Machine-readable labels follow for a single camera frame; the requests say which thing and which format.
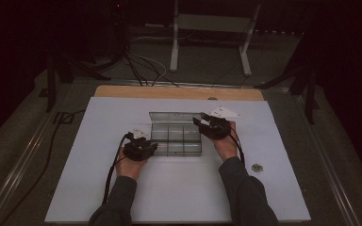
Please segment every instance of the floor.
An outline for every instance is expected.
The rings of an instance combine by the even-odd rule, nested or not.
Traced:
[[[248,50],[253,73],[250,77],[243,75],[237,45],[230,42],[205,46],[181,42],[176,73],[168,72],[171,39],[134,40],[130,46],[133,54],[128,55],[144,65],[147,64],[135,55],[163,64],[167,80],[161,78],[156,82],[158,86],[174,86],[175,83],[177,86],[250,88],[282,73],[299,38],[254,34]],[[138,63],[135,63],[138,72],[152,85],[157,74]],[[151,63],[160,74],[164,73],[162,66],[154,61]],[[46,163],[58,112],[85,109],[89,98],[101,84],[138,85],[127,64],[124,58],[118,65],[103,72],[104,76],[112,78],[108,82],[96,81],[75,72],[77,77],[72,84],[58,83],[58,102],[50,114],[45,113],[46,98],[39,97],[41,90],[46,88],[46,73],[36,78],[36,88],[0,129],[0,188],[22,153],[32,150],[32,161],[26,166],[27,171],[20,175],[15,192],[9,194],[11,199],[8,199],[8,206],[1,217],[8,215],[39,177]],[[263,90],[263,94],[271,107],[312,220],[282,225],[362,225],[362,165],[352,144],[321,88],[316,90],[319,108],[314,112],[315,125],[309,125],[302,116],[302,98],[288,94],[290,82],[288,80],[275,88]],[[81,120],[82,115],[76,115],[72,123],[58,129],[46,172],[4,225],[50,225],[43,220]]]

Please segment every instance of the hand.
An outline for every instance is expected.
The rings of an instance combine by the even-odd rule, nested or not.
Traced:
[[[237,139],[237,135],[235,134],[236,131],[236,124],[234,121],[230,121],[231,125],[231,136]],[[230,157],[238,156],[237,152],[237,144],[232,140],[230,136],[227,136],[223,139],[211,139],[214,144],[214,148],[216,149],[217,153],[219,154],[222,161],[227,160]]]
[[[127,157],[124,157],[123,151],[124,148],[121,148],[119,153],[119,159],[122,160],[116,164],[117,176],[127,176],[137,181],[140,177],[140,170],[142,169],[143,165],[145,165],[145,163],[148,161],[148,159],[140,162],[133,161]]]

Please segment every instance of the person's left hand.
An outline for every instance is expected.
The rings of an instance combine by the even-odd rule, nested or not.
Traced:
[[[119,159],[122,159],[119,163],[116,164],[116,171],[117,176],[127,176],[131,177],[134,180],[138,180],[140,177],[140,170],[142,169],[143,165],[148,161],[148,159],[143,161],[133,161],[129,158],[124,158],[124,147],[120,149]]]

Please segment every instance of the white table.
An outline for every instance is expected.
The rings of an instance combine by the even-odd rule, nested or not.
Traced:
[[[240,114],[232,120],[237,122],[246,168],[266,187],[269,205],[278,219],[310,220],[267,102],[92,97],[45,221],[89,220],[101,204],[107,172],[121,137],[134,127],[150,131],[150,111],[208,112],[218,106]],[[135,223],[231,220],[218,173],[222,161],[209,140],[203,137],[202,145],[200,157],[154,156],[149,159],[140,175],[131,210]],[[254,163],[262,165],[264,171],[253,172]]]

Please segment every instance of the black glove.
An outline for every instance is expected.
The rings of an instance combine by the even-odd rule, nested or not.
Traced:
[[[199,127],[199,133],[212,139],[223,139],[231,134],[230,121],[220,119],[214,116],[202,114],[202,120],[207,121],[208,125],[201,123],[200,120],[193,118],[193,123]]]
[[[154,155],[157,149],[157,144],[151,145],[151,140],[146,140],[145,137],[134,138],[132,133],[128,133],[126,138],[130,140],[124,145],[124,156],[133,161],[143,161]]]

